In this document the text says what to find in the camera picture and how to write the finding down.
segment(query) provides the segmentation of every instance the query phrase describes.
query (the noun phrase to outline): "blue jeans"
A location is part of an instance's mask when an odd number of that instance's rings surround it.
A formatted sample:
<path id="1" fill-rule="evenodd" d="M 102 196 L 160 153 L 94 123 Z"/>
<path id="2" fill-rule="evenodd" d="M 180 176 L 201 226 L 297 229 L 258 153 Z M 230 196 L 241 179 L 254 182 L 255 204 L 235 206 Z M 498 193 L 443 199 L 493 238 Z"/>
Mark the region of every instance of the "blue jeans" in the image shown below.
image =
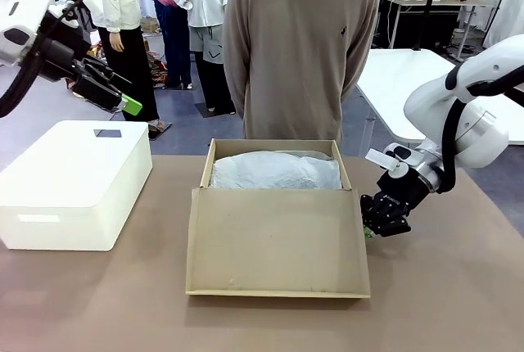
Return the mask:
<path id="1" fill-rule="evenodd" d="M 178 86 L 191 83 L 191 60 L 189 57 L 189 28 L 187 11 L 180 7 L 165 6 L 155 2 L 156 18 L 162 28 L 165 59 L 167 61 L 167 84 Z"/>

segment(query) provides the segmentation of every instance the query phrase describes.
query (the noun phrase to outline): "gray shorts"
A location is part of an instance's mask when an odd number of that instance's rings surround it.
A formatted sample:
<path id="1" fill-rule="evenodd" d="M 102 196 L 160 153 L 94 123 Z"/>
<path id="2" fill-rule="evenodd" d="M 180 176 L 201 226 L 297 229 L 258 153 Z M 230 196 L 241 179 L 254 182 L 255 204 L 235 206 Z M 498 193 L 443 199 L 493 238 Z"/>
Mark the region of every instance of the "gray shorts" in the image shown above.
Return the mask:
<path id="1" fill-rule="evenodd" d="M 189 48 L 194 52 L 204 52 L 204 60 L 209 63 L 223 64 L 222 25 L 189 26 Z"/>

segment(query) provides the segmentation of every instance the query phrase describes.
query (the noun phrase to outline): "table leg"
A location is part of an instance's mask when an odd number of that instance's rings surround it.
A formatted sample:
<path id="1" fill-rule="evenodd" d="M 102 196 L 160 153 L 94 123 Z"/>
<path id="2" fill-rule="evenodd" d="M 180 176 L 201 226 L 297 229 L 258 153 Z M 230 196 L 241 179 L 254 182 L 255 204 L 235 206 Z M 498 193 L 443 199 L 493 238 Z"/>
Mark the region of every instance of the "table leg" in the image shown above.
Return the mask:
<path id="1" fill-rule="evenodd" d="M 400 11 L 402 11 L 402 6 L 398 6 L 398 9 L 396 10 L 395 26 L 393 27 L 393 34 L 391 35 L 389 49 L 393 49 L 393 47 L 395 46 L 396 30 L 399 28 Z"/>
<path id="2" fill-rule="evenodd" d="M 462 50 L 464 49 L 464 45 L 466 44 L 466 39 L 468 38 L 468 34 L 469 34 L 469 26 L 471 25 L 472 23 L 472 20 L 473 20 L 473 15 L 475 14 L 475 6 L 472 7 L 472 12 L 471 14 L 469 14 L 469 19 L 468 19 L 468 22 L 466 24 L 466 29 L 464 29 L 464 36 L 462 38 L 462 42 L 460 43 L 460 47 L 458 48 L 458 52 L 457 52 L 457 60 L 461 61 L 462 60 Z"/>
<path id="3" fill-rule="evenodd" d="M 369 107 L 368 116 L 366 117 L 366 122 L 364 123 L 364 131 L 362 132 L 362 138 L 360 139 L 360 149 L 359 157 L 365 157 L 368 154 L 368 150 L 371 147 L 371 137 L 373 135 L 373 126 L 375 125 L 375 120 L 377 115 L 371 106 Z"/>

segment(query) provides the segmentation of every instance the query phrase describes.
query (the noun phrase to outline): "open cardboard box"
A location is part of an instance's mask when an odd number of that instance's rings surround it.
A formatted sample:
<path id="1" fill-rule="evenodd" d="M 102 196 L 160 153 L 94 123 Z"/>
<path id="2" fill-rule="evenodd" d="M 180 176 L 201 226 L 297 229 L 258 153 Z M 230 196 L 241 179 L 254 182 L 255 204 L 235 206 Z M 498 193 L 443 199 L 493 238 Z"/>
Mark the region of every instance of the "open cardboard box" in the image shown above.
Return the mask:
<path id="1" fill-rule="evenodd" d="M 341 190 L 211 188 L 213 164 L 251 151 L 320 151 Z M 359 194 L 334 141 L 214 140 L 192 191 L 189 295 L 369 298 Z"/>

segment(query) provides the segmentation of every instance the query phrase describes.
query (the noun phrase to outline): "white curtain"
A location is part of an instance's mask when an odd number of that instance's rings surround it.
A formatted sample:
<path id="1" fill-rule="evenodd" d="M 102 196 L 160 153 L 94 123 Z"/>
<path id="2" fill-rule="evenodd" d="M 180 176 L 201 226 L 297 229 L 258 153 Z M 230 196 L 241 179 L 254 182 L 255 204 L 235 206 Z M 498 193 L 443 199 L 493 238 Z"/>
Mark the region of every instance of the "white curtain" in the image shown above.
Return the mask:
<path id="1" fill-rule="evenodd" d="M 503 0 L 484 46 L 490 47 L 517 34 L 524 34 L 524 0 Z"/>

